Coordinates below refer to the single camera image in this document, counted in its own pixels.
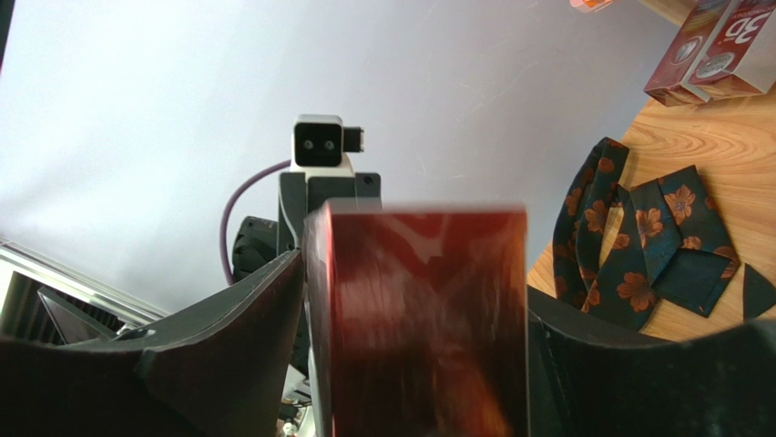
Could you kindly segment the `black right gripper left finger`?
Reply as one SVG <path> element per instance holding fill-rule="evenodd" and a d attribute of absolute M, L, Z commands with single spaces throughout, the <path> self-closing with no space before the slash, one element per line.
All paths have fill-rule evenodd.
<path fill-rule="evenodd" d="M 297 250 L 114 340 L 1 341 L 4 436 L 272 436 L 301 312 Z"/>

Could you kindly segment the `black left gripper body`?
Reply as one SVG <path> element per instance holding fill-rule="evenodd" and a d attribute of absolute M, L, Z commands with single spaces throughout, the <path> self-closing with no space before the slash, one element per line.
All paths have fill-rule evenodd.
<path fill-rule="evenodd" d="M 382 177 L 379 173 L 356 173 L 352 177 L 320 176 L 283 172 L 279 176 L 279 219 L 277 254 L 301 246 L 306 218 L 333 198 L 381 203 Z"/>

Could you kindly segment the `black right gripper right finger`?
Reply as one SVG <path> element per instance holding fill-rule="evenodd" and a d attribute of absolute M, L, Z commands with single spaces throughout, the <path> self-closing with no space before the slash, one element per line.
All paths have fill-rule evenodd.
<path fill-rule="evenodd" d="M 772 436 L 775 323 L 669 341 L 529 289 L 534 436 Z"/>

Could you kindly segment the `red toothpaste box front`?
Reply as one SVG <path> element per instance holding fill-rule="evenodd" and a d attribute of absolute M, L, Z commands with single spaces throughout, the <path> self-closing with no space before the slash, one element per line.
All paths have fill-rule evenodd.
<path fill-rule="evenodd" d="M 320 436 L 527 436 L 527 214 L 326 202 L 302 247 Z"/>

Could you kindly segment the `red toothpaste box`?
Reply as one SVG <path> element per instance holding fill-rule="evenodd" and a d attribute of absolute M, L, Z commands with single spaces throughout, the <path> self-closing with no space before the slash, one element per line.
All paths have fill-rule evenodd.
<path fill-rule="evenodd" d="M 775 3 L 738 2 L 689 82 L 714 100 L 768 93 L 775 83 Z"/>
<path fill-rule="evenodd" d="M 660 60 L 644 92 L 665 107 L 701 105 L 710 95 L 690 78 L 711 40 L 739 1 L 697 1 Z"/>
<path fill-rule="evenodd" d="M 326 202 L 302 247 L 320 436 L 527 436 L 527 214 Z"/>

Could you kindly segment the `red toothpaste box back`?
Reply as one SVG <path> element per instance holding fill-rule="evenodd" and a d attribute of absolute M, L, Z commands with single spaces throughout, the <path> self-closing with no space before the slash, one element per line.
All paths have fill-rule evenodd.
<path fill-rule="evenodd" d="M 775 3 L 738 2 L 689 82 L 714 100 L 768 93 L 775 83 Z"/>

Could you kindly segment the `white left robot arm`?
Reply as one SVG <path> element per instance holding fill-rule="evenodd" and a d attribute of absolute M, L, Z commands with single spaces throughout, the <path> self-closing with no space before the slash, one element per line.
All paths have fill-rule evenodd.
<path fill-rule="evenodd" d="M 379 204 L 381 196 L 378 173 L 311 178 L 300 172 L 279 174 L 278 218 L 248 216 L 242 221 L 231 250 L 231 281 L 239 282 L 281 254 L 298 249 L 307 217 L 326 201 L 353 198 L 358 203 Z"/>

